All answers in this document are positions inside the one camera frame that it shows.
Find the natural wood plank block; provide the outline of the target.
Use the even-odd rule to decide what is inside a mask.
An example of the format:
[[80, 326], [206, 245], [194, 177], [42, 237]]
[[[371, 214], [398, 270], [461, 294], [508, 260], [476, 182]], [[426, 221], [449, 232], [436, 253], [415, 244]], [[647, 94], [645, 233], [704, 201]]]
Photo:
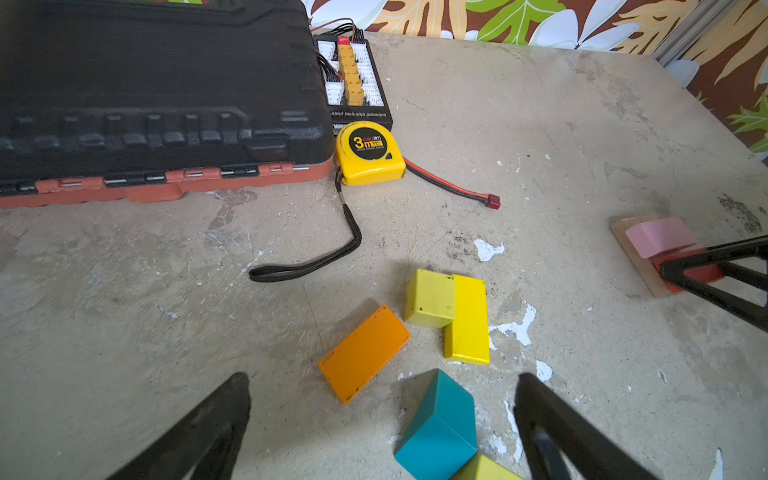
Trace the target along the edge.
[[646, 212], [640, 216], [612, 218], [610, 220], [610, 230], [651, 294], [656, 298], [662, 298], [671, 295], [672, 292], [656, 271], [653, 263], [639, 255], [627, 236], [627, 231], [631, 227], [643, 222], [656, 220], [657, 218], [658, 215], [655, 212]]

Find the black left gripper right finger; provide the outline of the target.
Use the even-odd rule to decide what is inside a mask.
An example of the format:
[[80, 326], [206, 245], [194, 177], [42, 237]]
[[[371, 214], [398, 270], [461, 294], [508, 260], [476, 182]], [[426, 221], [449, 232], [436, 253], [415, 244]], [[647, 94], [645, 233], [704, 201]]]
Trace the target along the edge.
[[655, 477], [531, 373], [519, 376], [514, 418], [534, 479], [569, 479], [567, 462], [585, 479]]

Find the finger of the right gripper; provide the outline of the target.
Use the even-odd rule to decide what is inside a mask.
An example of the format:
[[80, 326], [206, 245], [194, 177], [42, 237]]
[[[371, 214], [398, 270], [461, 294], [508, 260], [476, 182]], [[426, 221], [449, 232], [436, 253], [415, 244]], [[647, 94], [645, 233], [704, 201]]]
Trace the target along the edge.
[[767, 268], [755, 270], [741, 265], [739, 262], [745, 259], [767, 261], [765, 235], [668, 255], [659, 260], [659, 276], [671, 290], [689, 292], [765, 332], [765, 302], [757, 303], [716, 285], [729, 278], [766, 293]]

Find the pink wood block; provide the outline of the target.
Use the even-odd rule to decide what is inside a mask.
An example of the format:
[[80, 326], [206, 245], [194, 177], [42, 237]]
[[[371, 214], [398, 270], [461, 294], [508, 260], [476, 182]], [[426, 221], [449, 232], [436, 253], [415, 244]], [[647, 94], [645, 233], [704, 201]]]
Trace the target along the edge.
[[643, 259], [685, 249], [698, 242], [681, 217], [668, 217], [638, 223], [626, 230], [626, 236]]

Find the red wood block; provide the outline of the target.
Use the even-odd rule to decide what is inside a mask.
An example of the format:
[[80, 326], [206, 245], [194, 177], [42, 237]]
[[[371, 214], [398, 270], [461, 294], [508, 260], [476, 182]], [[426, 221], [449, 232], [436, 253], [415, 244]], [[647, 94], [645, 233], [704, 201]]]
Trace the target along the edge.
[[[694, 248], [690, 250], [677, 250], [674, 252], [667, 252], [650, 258], [651, 264], [656, 270], [658, 275], [661, 275], [661, 264], [664, 261], [676, 260], [679, 258], [686, 258], [694, 254], [704, 253], [706, 248]], [[705, 284], [711, 284], [719, 281], [725, 277], [723, 270], [717, 265], [701, 266], [684, 271], [684, 274], [696, 281], [703, 282]], [[663, 281], [671, 294], [677, 294], [682, 292], [682, 289], [666, 280]]]

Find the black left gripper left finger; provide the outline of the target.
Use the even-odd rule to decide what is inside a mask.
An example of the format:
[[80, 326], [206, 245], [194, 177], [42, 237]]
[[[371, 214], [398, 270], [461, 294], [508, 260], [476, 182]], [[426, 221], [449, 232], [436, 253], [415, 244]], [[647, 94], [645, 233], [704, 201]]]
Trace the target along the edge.
[[250, 417], [249, 378], [236, 372], [112, 479], [229, 479]]

